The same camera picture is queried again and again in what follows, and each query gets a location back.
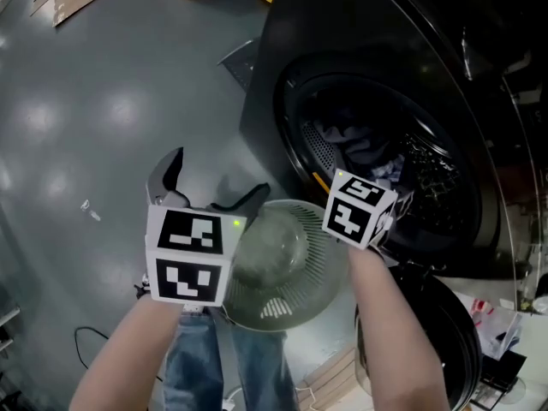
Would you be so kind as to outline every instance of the concrete floor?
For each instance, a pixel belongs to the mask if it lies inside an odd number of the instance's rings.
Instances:
[[[85,370],[74,328],[110,334],[134,304],[155,163],[185,147],[179,188],[193,206],[228,204],[258,182],[283,191],[241,140],[244,92],[216,65],[260,34],[261,1],[98,0],[58,29],[53,2],[29,17],[32,2],[0,14],[0,309],[22,310],[0,369],[37,409],[65,409]],[[343,291],[330,318],[348,319],[320,339],[325,318],[290,332],[295,380],[351,339],[353,304]],[[316,340],[307,352],[304,338]],[[84,360],[103,343],[82,332]]]

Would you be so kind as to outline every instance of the forearm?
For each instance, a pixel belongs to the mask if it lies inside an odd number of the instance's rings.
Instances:
[[[149,295],[141,298],[84,375],[70,410],[144,411],[181,309]]]
[[[375,409],[449,409],[440,360],[383,260],[350,256]]]

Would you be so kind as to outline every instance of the jeans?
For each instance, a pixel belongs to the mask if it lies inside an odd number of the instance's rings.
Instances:
[[[285,334],[229,327],[247,411],[296,411],[295,386],[283,355]],[[167,355],[165,411],[220,411],[222,402],[215,321],[208,313],[185,313]]]

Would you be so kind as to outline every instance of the plastic strainer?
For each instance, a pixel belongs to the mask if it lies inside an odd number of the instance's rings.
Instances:
[[[282,331],[321,313],[346,278],[344,245],[322,231],[324,209],[298,200],[265,203],[241,238],[224,309],[238,325]]]

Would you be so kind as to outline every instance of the washing machine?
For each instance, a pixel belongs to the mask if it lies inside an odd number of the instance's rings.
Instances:
[[[336,168],[409,196],[397,264],[546,313],[540,2],[274,0],[241,131],[294,197]]]

